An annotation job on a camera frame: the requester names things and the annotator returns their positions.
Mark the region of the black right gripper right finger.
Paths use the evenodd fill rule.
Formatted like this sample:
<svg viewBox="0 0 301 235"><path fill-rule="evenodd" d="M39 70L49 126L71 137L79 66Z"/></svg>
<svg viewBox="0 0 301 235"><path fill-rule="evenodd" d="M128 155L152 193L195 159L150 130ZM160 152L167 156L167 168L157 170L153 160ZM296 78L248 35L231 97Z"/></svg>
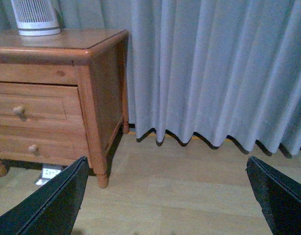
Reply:
<svg viewBox="0 0 301 235"><path fill-rule="evenodd" d="M246 172L274 235L301 235L301 184L251 156Z"/></svg>

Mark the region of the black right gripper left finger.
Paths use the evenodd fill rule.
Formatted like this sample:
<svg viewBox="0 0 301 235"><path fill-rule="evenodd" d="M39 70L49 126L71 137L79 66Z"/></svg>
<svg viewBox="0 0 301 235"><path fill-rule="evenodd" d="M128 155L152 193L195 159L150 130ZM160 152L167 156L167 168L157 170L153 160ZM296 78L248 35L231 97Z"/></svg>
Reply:
<svg viewBox="0 0 301 235"><path fill-rule="evenodd" d="M89 164L81 157L0 216L0 235L69 235L80 210Z"/></svg>

